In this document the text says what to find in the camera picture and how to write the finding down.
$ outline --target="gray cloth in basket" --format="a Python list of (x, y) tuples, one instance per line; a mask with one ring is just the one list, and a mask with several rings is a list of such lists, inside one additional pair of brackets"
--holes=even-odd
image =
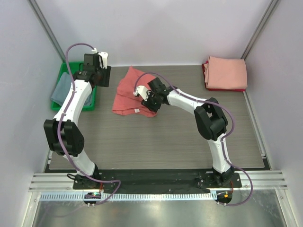
[[(63, 105), (71, 88), (71, 77), (67, 72), (64, 72), (51, 96), (51, 100), (60, 106)], [(91, 94), (86, 99), (85, 106), (91, 105)]]

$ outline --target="folded pink cloth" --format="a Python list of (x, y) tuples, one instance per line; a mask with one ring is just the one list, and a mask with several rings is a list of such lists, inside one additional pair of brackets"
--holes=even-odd
[[(150, 111), (141, 104), (141, 97), (134, 96), (134, 85), (139, 76), (144, 72), (129, 67), (126, 76), (120, 81), (117, 94), (115, 96), (112, 112), (119, 115), (142, 114), (146, 117), (154, 117), (157, 113)], [(151, 74), (146, 74), (140, 78), (137, 86), (143, 85), (148, 89), (148, 82), (155, 79)]]
[(244, 59), (222, 59), (209, 57), (205, 67), (207, 88), (246, 89), (247, 73)]

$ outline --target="gray wooden tabletop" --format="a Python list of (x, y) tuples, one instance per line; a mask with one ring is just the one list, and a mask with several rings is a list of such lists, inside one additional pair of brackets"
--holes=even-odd
[[(264, 167), (242, 92), (208, 91), (201, 66), (134, 67), (167, 77), (182, 91), (201, 98), (215, 97), (236, 120), (234, 133), (227, 138), (231, 161), (240, 167)], [(113, 67), (110, 87), (98, 87), (96, 108), (82, 112), (79, 129), (84, 149), (99, 169), (211, 168), (208, 143), (198, 133), (194, 116), (163, 105), (157, 116), (120, 116), (111, 112), (116, 89), (128, 67)], [(52, 155), (50, 169), (67, 169), (66, 159)]]

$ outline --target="green plastic bin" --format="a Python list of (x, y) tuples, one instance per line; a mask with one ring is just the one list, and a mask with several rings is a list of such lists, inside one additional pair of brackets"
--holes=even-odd
[[(83, 68), (83, 62), (82, 61), (75, 61), (75, 62), (70, 62), (70, 68), (71, 68), (71, 72), (74, 73), (78, 70), (82, 70)], [(58, 79), (57, 79), (57, 83), (59, 82), (62, 74), (64, 72), (67, 72), (67, 66), (66, 66), (66, 63), (62, 63), (61, 67), (60, 67), (60, 71), (59, 71), (59, 76), (58, 76)], [(97, 87), (95, 87), (91, 93), (91, 104), (90, 105), (85, 105), (83, 108), (82, 108), (82, 111), (93, 111), (95, 109), (95, 101), (96, 101), (96, 93), (97, 93)], [(60, 110), (61, 106), (55, 102), (52, 102), (51, 104), (51, 109), (52, 110)]]

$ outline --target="blue cloth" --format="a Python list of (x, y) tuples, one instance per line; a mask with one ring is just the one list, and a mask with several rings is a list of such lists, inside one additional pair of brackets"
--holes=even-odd
[[(55, 88), (55, 91), (53, 91), (51, 100), (62, 106), (70, 91), (70, 88), (71, 88), (71, 77), (67, 72), (64, 72), (60, 77), (60, 80)], [(84, 105), (85, 106), (91, 105), (91, 94), (86, 99)]]

